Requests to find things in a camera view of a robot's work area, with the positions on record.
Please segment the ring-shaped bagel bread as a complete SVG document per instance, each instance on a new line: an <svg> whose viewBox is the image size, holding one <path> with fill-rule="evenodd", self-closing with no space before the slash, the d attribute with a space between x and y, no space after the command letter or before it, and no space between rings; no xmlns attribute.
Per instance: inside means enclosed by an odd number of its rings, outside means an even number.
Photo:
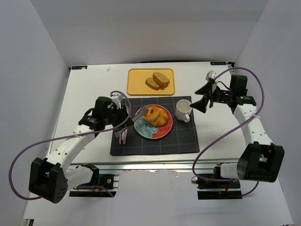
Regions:
<svg viewBox="0 0 301 226"><path fill-rule="evenodd" d="M144 118L148 122L155 121L160 115L160 110L155 105L148 106L148 112L144 115Z"/></svg>

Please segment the orange striped round bread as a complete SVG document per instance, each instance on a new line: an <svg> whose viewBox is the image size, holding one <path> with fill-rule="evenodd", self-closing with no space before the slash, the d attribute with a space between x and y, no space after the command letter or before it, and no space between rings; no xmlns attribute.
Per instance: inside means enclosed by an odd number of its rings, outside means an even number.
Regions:
<svg viewBox="0 0 301 226"><path fill-rule="evenodd" d="M168 115L166 111L162 108L158 108L159 110L159 117L155 121L151 121L150 124L155 127L164 126L168 121Z"/></svg>

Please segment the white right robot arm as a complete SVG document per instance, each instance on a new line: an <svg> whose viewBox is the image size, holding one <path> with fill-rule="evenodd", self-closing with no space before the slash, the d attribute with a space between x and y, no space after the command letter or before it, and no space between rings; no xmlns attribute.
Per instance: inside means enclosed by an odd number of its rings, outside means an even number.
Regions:
<svg viewBox="0 0 301 226"><path fill-rule="evenodd" d="M253 97L247 95L247 77L233 75L226 90L218 87L219 79L214 71L206 75L206 85L197 90L202 99L190 106L203 113L214 103L226 104L240 124L246 148L236 163L222 163L208 181L232 182L251 180L273 183L278 177L285 151L269 138L256 115Z"/></svg>

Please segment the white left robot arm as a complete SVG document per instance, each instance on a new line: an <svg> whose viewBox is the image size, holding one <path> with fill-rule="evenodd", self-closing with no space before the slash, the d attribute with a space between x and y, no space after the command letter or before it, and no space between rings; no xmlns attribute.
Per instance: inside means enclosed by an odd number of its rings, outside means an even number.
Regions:
<svg viewBox="0 0 301 226"><path fill-rule="evenodd" d="M29 191L52 203L60 202L67 191L79 186L95 186L99 169L82 164L68 167L75 157L92 142L107 125L114 129L129 125L130 106L122 105L124 94L114 92L110 97L98 97L95 106L87 110L72 135L45 158L31 164Z"/></svg>

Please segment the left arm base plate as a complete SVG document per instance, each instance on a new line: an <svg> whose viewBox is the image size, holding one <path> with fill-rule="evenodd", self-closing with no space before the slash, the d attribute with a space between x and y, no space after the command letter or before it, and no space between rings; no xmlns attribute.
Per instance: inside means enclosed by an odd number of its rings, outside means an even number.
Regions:
<svg viewBox="0 0 301 226"><path fill-rule="evenodd" d="M100 174L93 182L79 185L70 190L70 197L113 198L119 186L119 175Z"/></svg>

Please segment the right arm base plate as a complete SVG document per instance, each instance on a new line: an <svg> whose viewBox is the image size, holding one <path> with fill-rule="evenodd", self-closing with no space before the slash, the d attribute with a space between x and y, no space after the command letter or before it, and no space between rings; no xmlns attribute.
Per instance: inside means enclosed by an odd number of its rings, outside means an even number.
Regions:
<svg viewBox="0 0 301 226"><path fill-rule="evenodd" d="M212 182L196 179L199 200L242 199L241 186L237 182Z"/></svg>

